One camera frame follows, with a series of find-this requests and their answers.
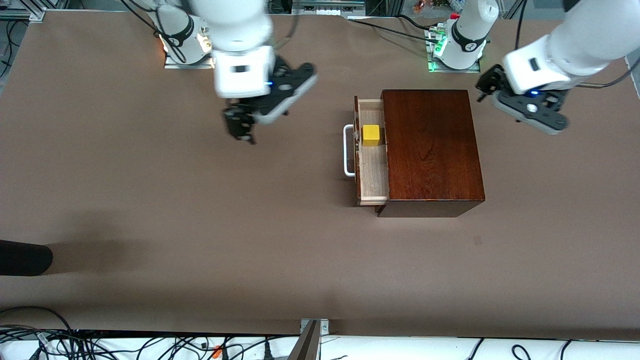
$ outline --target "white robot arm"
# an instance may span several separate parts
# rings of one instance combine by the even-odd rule
[[[565,0],[566,18],[551,34],[507,54],[476,84],[518,121],[558,134],[569,89],[640,47],[640,0]]]
[[[236,140],[270,124],[316,83],[316,68],[293,69],[271,45],[266,0],[121,0],[147,12],[165,51],[181,64],[214,59],[214,88],[229,102],[223,117]]]

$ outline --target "tabletop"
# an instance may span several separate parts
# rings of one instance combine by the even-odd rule
[[[291,18],[274,22],[279,38]],[[556,24],[525,22],[522,43]],[[515,29],[495,24],[483,69]],[[428,72],[419,40],[304,16],[281,54],[319,81],[251,146],[226,134],[213,72],[163,69],[131,14],[30,25],[0,97],[0,238],[56,257],[48,275],[0,279],[0,305],[52,307],[84,329],[275,333],[329,318],[358,335],[640,336],[630,79],[572,90],[572,124],[549,136],[476,103],[477,75]],[[458,218],[377,218],[342,173],[342,127],[354,95],[423,88],[469,91],[486,201]]]

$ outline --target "white handle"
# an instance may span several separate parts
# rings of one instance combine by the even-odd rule
[[[343,145],[342,149],[344,150],[342,159],[344,160],[344,175],[347,175],[348,177],[355,177],[356,173],[349,172],[349,168],[347,165],[347,130],[348,129],[353,129],[353,124],[345,125],[344,128],[342,129],[342,145]]]

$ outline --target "yellow cube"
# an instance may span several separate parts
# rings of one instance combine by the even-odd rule
[[[362,126],[362,146],[380,145],[380,125]]]

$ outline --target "wooden cabinet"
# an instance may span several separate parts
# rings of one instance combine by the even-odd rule
[[[355,98],[358,204],[379,217],[456,217],[484,201],[476,134],[466,90],[384,90]],[[362,146],[365,124],[382,145]]]

